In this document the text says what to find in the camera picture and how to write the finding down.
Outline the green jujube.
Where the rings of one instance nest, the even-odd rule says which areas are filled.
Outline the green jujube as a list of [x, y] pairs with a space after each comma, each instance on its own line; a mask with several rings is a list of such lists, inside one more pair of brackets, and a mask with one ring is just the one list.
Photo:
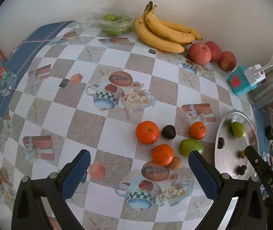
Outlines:
[[244, 138], [244, 136], [246, 135], [245, 126], [241, 122], [233, 121], [231, 123], [231, 128], [234, 136], [239, 139]]

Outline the top yellow banana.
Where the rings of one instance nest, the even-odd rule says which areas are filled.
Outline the top yellow banana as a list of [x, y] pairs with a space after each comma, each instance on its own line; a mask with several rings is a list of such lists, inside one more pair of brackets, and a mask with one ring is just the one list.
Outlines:
[[161, 23], [164, 26], [166, 26], [166, 27], [168, 27], [168, 28], [170, 28], [172, 30], [179, 31], [179, 32], [182, 32], [182, 33], [189, 33], [189, 34], [193, 35], [196, 40], [202, 40], [203, 39], [201, 34], [197, 30], [195, 30], [193, 28], [189, 28], [189, 27], [187, 27], [185, 25], [182, 25], [182, 24], [179, 24], [179, 23], [163, 21], [163, 20], [161, 20]]

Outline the checkered printed tablecloth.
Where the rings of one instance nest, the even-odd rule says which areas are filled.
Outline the checkered printed tablecloth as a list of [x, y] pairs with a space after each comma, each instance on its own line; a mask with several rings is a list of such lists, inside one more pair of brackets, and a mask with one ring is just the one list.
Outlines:
[[34, 57], [15, 89], [0, 167], [0, 228], [10, 229], [20, 180], [60, 171], [81, 149], [94, 167], [68, 206], [85, 229], [194, 229], [211, 206], [188, 161], [159, 183], [156, 204], [146, 210], [124, 197], [134, 189], [151, 147], [136, 127], [151, 121], [173, 125], [176, 137], [158, 139], [175, 156], [192, 122], [187, 106], [208, 103], [219, 121], [231, 110], [254, 118], [247, 96], [235, 96], [228, 74], [216, 64], [190, 66], [182, 55], [142, 44], [111, 43], [67, 25]]

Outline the large green mango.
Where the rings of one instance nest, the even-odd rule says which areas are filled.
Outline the large green mango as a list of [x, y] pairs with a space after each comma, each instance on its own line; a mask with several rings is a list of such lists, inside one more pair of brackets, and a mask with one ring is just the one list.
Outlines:
[[204, 147], [198, 140], [195, 139], [184, 139], [180, 142], [179, 153], [182, 156], [188, 157], [192, 151], [198, 151], [203, 154]]

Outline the middle yellow banana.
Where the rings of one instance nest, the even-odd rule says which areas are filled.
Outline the middle yellow banana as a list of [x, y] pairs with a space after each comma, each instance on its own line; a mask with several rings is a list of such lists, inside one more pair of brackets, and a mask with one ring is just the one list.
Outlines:
[[153, 8], [145, 16], [145, 22], [153, 33], [163, 39], [167, 39], [172, 42], [184, 45], [191, 43], [195, 40], [194, 35], [190, 33], [179, 32], [163, 25], [154, 14], [156, 9], [157, 5], [154, 5]]

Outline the bottom yellow banana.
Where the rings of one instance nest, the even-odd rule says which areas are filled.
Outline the bottom yellow banana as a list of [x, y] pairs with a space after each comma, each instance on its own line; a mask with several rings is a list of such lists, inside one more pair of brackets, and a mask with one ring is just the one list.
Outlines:
[[148, 46], [170, 53], [183, 53], [185, 51], [185, 48], [182, 45], [162, 39], [153, 34], [147, 28], [147, 24], [145, 23], [145, 14], [136, 19], [134, 27], [139, 39]]

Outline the blue tablecloth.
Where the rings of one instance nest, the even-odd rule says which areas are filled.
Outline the blue tablecloth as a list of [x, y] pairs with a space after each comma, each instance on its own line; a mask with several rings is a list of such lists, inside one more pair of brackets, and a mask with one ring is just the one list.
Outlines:
[[[15, 51], [11, 58], [7, 61], [6, 67], [17, 76], [13, 89], [16, 89], [22, 80], [24, 74], [29, 69], [31, 62], [37, 53], [53, 40], [58, 33], [71, 24], [71, 21], [58, 22], [44, 25], [36, 29]], [[13, 91], [4, 97], [0, 93], [0, 117], [4, 117], [9, 103], [13, 96]]]

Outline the dark plum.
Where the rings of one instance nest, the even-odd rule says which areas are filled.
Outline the dark plum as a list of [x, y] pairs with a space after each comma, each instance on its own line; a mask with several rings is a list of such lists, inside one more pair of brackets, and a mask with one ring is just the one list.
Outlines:
[[243, 176], [246, 173], [246, 171], [247, 171], [246, 165], [238, 166], [236, 169], [237, 174], [240, 176]]
[[224, 138], [223, 138], [223, 137], [219, 137], [219, 138], [218, 138], [218, 145], [217, 145], [217, 148], [220, 150], [220, 149], [223, 149], [224, 146], [225, 146]]
[[176, 137], [176, 129], [173, 125], [164, 126], [161, 135], [166, 139], [174, 139]]

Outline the red apple middle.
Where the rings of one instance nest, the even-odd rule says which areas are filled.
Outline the red apple middle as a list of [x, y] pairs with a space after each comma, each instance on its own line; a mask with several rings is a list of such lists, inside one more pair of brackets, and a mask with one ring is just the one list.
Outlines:
[[220, 47], [213, 41], [208, 41], [205, 45], [210, 49], [212, 53], [211, 62], [218, 62], [222, 56]]

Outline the yellow banana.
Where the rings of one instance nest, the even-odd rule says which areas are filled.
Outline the yellow banana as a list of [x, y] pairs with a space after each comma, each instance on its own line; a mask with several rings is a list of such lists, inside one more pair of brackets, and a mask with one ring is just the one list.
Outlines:
[[163, 20], [161, 20], [161, 23], [164, 26], [166, 26], [166, 27], [168, 27], [168, 28], [170, 28], [172, 30], [179, 31], [179, 32], [182, 32], [182, 33], [189, 33], [189, 34], [193, 35], [196, 40], [202, 40], [203, 39], [201, 34], [197, 30], [195, 30], [193, 28], [189, 28], [189, 27], [187, 27], [185, 25], [182, 25], [182, 24], [179, 24], [179, 23], [163, 21]]
[[147, 28], [147, 24], [145, 23], [145, 14], [136, 19], [134, 27], [139, 39], [148, 46], [170, 53], [183, 53], [185, 51], [185, 48], [182, 45], [162, 39], [153, 34]]
[[172, 42], [184, 45], [191, 43], [195, 40], [194, 35], [190, 33], [179, 32], [163, 25], [154, 14], [156, 9], [157, 5], [154, 5], [153, 8], [145, 16], [145, 22], [153, 33], [163, 39], [167, 39]]

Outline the teal plastic box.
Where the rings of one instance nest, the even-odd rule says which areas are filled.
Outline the teal plastic box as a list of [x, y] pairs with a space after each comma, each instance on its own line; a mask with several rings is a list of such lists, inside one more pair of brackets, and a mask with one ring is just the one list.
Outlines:
[[257, 85], [251, 85], [247, 80], [244, 71], [247, 70], [247, 67], [240, 65], [227, 79], [228, 84], [230, 85], [232, 92], [239, 96], [241, 94], [246, 94], [249, 91], [255, 89]]

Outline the orange tangerine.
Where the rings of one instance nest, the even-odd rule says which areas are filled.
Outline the orange tangerine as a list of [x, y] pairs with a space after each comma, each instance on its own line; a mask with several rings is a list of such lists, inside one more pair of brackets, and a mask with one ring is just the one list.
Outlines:
[[153, 144], [159, 138], [158, 126], [151, 121], [144, 121], [136, 127], [136, 138], [142, 144]]
[[189, 136], [195, 140], [202, 140], [205, 138], [207, 133], [207, 128], [202, 122], [194, 122], [189, 127]]
[[160, 144], [152, 150], [152, 160], [160, 166], [169, 165], [174, 159], [174, 150], [167, 144]]

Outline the red apple right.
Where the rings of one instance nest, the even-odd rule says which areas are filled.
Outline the red apple right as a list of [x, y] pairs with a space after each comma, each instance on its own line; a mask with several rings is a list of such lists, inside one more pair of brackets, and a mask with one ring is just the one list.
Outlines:
[[235, 68], [237, 59], [232, 52], [224, 51], [221, 54], [221, 58], [219, 59], [218, 64], [224, 71], [229, 72]]

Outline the clear bag of green fruits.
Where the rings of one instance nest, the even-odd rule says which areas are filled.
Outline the clear bag of green fruits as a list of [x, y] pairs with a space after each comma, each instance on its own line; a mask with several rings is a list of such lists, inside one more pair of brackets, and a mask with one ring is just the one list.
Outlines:
[[75, 21], [89, 35], [118, 37], [133, 30], [135, 19], [131, 13], [99, 8], [83, 11]]

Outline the steel thermos jug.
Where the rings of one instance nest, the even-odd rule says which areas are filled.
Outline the steel thermos jug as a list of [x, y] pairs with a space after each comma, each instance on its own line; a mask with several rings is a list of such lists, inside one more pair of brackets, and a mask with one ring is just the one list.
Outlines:
[[273, 103], [273, 69], [266, 74], [261, 82], [250, 92], [251, 100], [257, 109], [263, 109]]

